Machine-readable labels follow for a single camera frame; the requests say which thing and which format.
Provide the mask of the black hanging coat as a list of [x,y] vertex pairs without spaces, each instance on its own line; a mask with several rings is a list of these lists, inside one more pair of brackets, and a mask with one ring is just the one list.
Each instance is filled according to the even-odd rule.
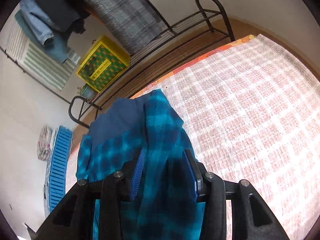
[[90,13],[82,0],[35,0],[37,5],[58,27],[58,31],[77,34],[85,32],[84,20]]

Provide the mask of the yellow green patterned bag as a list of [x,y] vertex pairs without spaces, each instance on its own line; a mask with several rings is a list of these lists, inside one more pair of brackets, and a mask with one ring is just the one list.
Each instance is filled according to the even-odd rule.
[[80,60],[76,74],[89,87],[100,92],[127,70],[130,61],[130,55],[123,48],[102,35]]

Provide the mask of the grey plaid long coat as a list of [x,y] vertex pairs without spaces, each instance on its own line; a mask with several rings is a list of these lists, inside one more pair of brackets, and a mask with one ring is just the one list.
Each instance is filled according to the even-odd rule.
[[82,0],[129,53],[160,37],[165,24],[145,0]]

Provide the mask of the pink checked bed blanket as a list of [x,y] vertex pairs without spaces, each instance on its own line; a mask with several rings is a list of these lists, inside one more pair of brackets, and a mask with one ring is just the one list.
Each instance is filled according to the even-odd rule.
[[198,160],[223,179],[247,178],[290,239],[319,217],[319,81],[282,46],[248,35],[178,67],[160,89]]

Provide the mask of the light blue denim shirt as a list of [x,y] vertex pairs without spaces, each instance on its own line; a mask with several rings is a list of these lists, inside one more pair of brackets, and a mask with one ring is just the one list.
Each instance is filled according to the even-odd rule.
[[20,11],[39,43],[46,47],[53,42],[53,24],[49,16],[38,6],[35,0],[21,0]]

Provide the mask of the blue slatted plastic crate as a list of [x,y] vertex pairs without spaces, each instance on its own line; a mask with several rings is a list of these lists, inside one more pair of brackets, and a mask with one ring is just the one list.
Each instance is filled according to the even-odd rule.
[[66,171],[71,143],[72,132],[69,129],[60,126],[55,130],[43,187],[45,217],[49,216],[66,194]]

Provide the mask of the green striped white cloth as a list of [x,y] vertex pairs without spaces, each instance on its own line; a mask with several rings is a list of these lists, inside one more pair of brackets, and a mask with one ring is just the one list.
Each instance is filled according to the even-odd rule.
[[51,59],[31,42],[16,21],[10,25],[5,51],[27,72],[58,91],[63,90],[80,60],[80,56],[74,51],[67,54],[64,63]]

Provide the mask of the teal denim jacket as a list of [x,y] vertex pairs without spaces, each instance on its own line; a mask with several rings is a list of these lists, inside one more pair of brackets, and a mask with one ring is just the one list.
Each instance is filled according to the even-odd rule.
[[58,63],[64,63],[68,59],[70,48],[67,46],[67,41],[61,38],[61,36],[56,35],[53,41],[49,42],[47,46],[43,46],[31,31],[20,10],[15,14],[15,20],[30,41],[53,60]]

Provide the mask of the black metal clothes rack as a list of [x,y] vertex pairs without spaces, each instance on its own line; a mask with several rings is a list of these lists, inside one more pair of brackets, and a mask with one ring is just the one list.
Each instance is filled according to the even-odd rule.
[[[107,84],[100,92],[97,93],[96,96],[93,97],[93,99],[89,100],[82,95],[77,95],[72,98],[71,101],[66,100],[65,102],[69,104],[69,117],[80,126],[89,128],[89,125],[81,121],[81,118],[93,108],[95,108],[96,115],[102,112],[104,110],[104,105],[109,102],[111,98],[107,98],[101,105],[98,104],[98,101],[104,96],[104,94],[108,93],[108,91],[111,90],[111,88],[122,77],[124,77],[131,70],[135,69],[137,66],[143,64],[145,60],[149,60],[150,63],[147,63],[146,67],[141,69],[137,74],[129,79],[129,81],[126,81],[123,85],[121,85],[121,87],[116,90],[116,93],[120,92],[127,84],[136,79],[140,74],[148,70],[150,67],[156,65],[163,59],[169,60],[169,69],[172,69],[195,54],[220,41],[223,41],[226,38],[230,39],[232,42],[235,40],[229,18],[219,0],[195,0],[195,3],[199,9],[197,12],[183,18],[173,25],[168,25],[168,27],[161,32],[159,39],[151,42],[141,51],[131,55],[129,67],[122,70],[117,76],[115,76],[109,84]],[[187,31],[204,22],[207,24],[207,28],[204,31],[192,36],[191,38],[182,42],[179,46],[174,45],[174,47],[169,51],[165,50],[165,47],[171,41],[178,41],[178,38],[182,34],[185,34]],[[189,45],[190,42],[198,40],[200,37],[209,32],[213,33],[214,39],[208,45],[199,49],[195,47],[192,48],[191,53],[181,57],[179,60],[172,58],[173,53],[175,53],[179,48],[185,48],[185,46]]]

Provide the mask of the teal plaid fleece jacket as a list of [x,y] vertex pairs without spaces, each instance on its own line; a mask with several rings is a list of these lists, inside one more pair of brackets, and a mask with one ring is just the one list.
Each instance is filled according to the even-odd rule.
[[192,150],[183,120],[159,89],[117,99],[83,136],[76,177],[105,179],[140,155],[139,187],[120,208],[124,239],[198,239],[204,204],[189,194],[182,167]]

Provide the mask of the floral folded bedding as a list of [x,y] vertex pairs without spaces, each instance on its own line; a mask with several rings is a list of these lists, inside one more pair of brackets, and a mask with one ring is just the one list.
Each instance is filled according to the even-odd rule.
[[51,154],[50,142],[52,139],[52,129],[48,126],[43,126],[37,142],[37,157],[41,161],[47,161]]

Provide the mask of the small potted plant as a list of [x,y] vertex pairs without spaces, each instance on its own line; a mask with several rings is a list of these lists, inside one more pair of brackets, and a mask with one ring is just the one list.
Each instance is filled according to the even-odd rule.
[[77,93],[88,100],[92,100],[97,95],[97,91],[95,91],[88,84],[78,87]]

